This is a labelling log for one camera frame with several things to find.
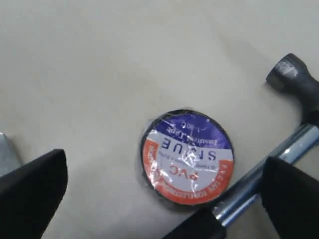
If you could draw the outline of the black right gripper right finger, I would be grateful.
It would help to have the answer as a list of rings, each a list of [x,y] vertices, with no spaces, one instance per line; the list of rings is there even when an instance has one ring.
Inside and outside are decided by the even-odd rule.
[[[266,160],[262,205],[282,239],[319,237],[319,181],[275,157]]]

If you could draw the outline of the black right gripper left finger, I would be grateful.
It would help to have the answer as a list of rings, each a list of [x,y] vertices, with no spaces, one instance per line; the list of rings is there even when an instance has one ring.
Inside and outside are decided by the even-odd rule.
[[[54,149],[0,179],[0,237],[39,239],[67,189],[65,151]]]

